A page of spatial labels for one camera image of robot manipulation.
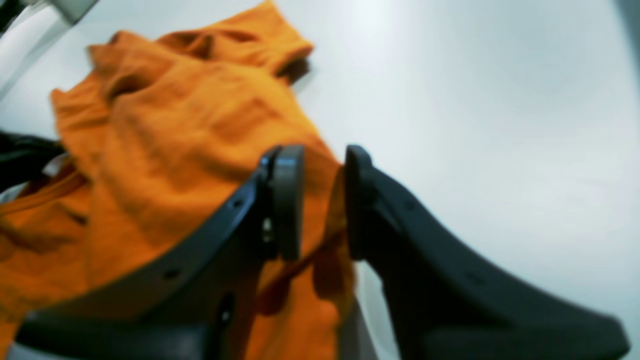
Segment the orange fabric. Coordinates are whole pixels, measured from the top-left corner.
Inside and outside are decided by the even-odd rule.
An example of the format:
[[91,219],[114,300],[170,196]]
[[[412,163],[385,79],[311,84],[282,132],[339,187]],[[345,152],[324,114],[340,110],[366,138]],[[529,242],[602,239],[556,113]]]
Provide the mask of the orange fabric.
[[312,46],[271,1],[155,42],[121,31],[51,94],[72,171],[0,206],[0,352],[20,319],[152,261],[195,230],[275,144],[305,145],[303,259],[266,263],[246,354],[335,359],[352,301],[339,164],[279,75]]

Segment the orange shirt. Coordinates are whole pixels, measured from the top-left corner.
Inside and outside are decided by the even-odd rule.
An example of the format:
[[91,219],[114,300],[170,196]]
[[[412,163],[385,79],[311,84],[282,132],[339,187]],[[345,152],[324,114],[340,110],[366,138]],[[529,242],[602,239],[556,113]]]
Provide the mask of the orange shirt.
[[246,359],[335,359],[354,281],[343,210],[327,216],[340,165],[281,76],[311,50],[271,1],[155,42],[121,31],[90,47],[93,72],[51,94],[70,163],[0,206],[0,352],[27,311],[152,261],[213,213],[264,151],[302,143],[303,259],[266,263]]

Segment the white table surface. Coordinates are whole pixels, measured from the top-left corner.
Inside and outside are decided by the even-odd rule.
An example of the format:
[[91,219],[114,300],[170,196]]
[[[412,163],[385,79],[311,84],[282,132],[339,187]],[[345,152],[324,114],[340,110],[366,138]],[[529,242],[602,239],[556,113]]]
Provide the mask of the white table surface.
[[[257,3],[100,0],[73,28],[54,19],[45,50],[0,84],[0,127],[56,137],[49,92],[82,80],[84,48],[119,29],[156,38]],[[616,3],[277,4],[316,45],[294,87],[339,158],[363,145],[473,249],[616,315],[640,346],[639,69]],[[380,284],[358,271],[376,351],[396,359]]]

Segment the screw hole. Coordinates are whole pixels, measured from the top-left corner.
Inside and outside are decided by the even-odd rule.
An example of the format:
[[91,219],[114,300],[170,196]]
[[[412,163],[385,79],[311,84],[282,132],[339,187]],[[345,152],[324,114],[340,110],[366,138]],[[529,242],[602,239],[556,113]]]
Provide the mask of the screw hole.
[[236,297],[232,293],[227,293],[220,301],[218,308],[218,321],[221,327],[226,327],[233,319],[234,307],[236,305]]
[[169,281],[169,280],[173,280],[176,277],[178,277],[180,275],[180,270],[179,269],[171,269],[171,270],[167,270],[164,273],[164,279]]

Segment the black plastic arm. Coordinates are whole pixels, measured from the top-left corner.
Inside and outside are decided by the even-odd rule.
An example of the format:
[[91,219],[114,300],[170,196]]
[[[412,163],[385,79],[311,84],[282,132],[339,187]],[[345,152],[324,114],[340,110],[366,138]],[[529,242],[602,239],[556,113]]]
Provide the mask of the black plastic arm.
[[619,359],[620,323],[497,268],[456,239],[359,146],[345,164],[351,256],[383,282],[404,360]]
[[11,186],[40,179],[44,176],[42,168],[64,152],[62,146],[48,139],[0,131],[0,193]]
[[303,147],[269,151],[251,178],[164,256],[30,313],[9,359],[244,358],[264,262],[299,256],[302,168]]

